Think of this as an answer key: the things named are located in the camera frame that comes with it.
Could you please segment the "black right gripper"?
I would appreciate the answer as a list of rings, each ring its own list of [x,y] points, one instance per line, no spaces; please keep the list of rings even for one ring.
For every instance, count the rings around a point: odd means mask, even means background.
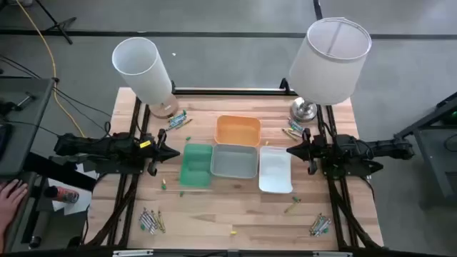
[[[303,130],[303,141],[297,145],[286,149],[286,151],[302,161],[308,162],[308,174],[314,175],[318,170],[316,158],[324,156],[324,149],[326,147],[326,137],[322,134],[311,137],[311,130],[305,128]]]

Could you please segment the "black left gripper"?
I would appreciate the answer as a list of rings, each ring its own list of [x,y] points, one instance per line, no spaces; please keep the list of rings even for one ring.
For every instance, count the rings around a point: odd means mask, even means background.
[[[155,176],[157,173],[156,163],[160,161],[161,147],[165,140],[166,130],[164,128],[159,129],[157,137],[153,137],[150,133],[146,133],[141,137],[141,156],[151,159],[147,167],[147,171],[151,176]],[[163,150],[167,153],[163,157],[163,161],[167,161],[181,155],[179,151],[167,145],[163,145]]]

